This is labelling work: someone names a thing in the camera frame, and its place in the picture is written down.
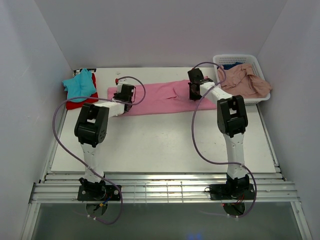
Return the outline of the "pink t shirt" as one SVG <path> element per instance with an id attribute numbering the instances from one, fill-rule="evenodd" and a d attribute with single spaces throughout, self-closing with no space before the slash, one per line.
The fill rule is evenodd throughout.
<path id="1" fill-rule="evenodd" d="M 136 100 L 144 100 L 132 106 L 126 116 L 143 116 L 192 112 L 198 102 L 189 99 L 188 80 L 136 85 Z"/>

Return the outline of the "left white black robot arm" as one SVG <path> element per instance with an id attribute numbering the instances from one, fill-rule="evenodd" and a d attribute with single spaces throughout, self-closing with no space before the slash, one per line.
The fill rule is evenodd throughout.
<path id="1" fill-rule="evenodd" d="M 74 128 L 74 134 L 82 148 L 83 161 L 87 165 L 84 176 L 79 179 L 79 201 L 105 200 L 116 190 L 101 179 L 105 175 L 101 161 L 98 160 L 98 153 L 100 144 L 107 135 L 109 118 L 122 115 L 131 109 L 135 90 L 136 87 L 131 84 L 120 83 L 112 101 L 83 104 Z"/>

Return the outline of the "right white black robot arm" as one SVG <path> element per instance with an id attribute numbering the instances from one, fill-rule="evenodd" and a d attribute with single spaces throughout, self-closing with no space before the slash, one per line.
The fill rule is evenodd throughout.
<path id="1" fill-rule="evenodd" d="M 213 80 L 205 78 L 199 68 L 192 68 L 187 72 L 189 77 L 189 99 L 198 103 L 192 115 L 191 137 L 193 146 L 198 155 L 208 163 L 226 165 L 226 183 L 212 184 L 208 192 L 212 199 L 237 199 L 243 198 L 245 192 L 251 187 L 248 170 L 244 158 L 244 134 L 248 126 L 248 117 L 244 98 L 241 95 L 231 95 Z M 217 127 L 222 133 L 227 152 L 227 162 L 214 162 L 206 159 L 199 151 L 194 132 L 194 123 L 200 103 L 207 99 L 216 105 Z"/>

